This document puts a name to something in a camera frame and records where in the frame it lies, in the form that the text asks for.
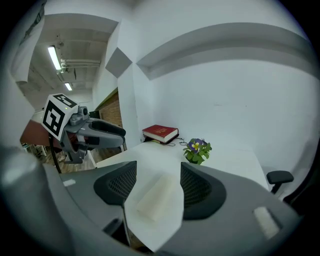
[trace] book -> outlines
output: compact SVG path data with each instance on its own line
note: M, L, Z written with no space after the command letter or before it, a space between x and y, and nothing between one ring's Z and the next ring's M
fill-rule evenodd
M167 143L178 136L178 128L166 127L162 125L153 125L142 130L143 134L151 139L161 143Z

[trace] floor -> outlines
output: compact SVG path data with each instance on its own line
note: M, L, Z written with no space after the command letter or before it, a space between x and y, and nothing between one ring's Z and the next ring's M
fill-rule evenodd
M54 166L54 160L53 160L50 148L47 147L46 150L47 150L47 156L41 155L39 160L43 164L49 164ZM103 148L103 149L95 148L91 150L91 154L96 163L102 160L105 160L107 158L110 158L112 156L115 156L119 153L121 153L120 148ZM84 157L83 163L77 163L77 164L65 163L65 155L63 151L56 153L55 155L56 155L56 159L59 162L59 167L62 173L79 172L79 171L90 170L95 168L93 163L89 159L88 155Z

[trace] ceiling light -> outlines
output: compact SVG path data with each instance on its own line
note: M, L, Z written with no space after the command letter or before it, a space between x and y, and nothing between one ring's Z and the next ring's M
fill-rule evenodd
M60 66L60 63L58 60L58 56L57 56L55 47L54 46L48 47L48 51L49 51L49 54L50 54L50 57L51 57L51 60L53 62L55 69L61 70L61 66Z
M65 85L65 87L68 88L69 91L72 91L72 88L68 82L66 82L64 85Z

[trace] chair armrest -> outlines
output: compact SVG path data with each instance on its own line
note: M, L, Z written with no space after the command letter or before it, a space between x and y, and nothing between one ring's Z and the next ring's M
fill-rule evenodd
M282 184L292 182L293 175L286 170L275 170L268 172L266 178L270 184Z

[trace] desk surface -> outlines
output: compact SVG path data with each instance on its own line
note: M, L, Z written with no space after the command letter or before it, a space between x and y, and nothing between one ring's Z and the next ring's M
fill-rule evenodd
M175 139L176 146L152 141L139 144L125 152L98 162L98 168L125 161L137 161L136 184L125 201L124 211L128 228L150 250L155 252L180 228L184 210L184 193L177 186L165 210L165 215L154 222L140 215L138 202L164 174L175 175L180 181L181 162L187 162L183 148ZM251 179L268 189L265 175L252 151L212 146L210 158L202 165Z

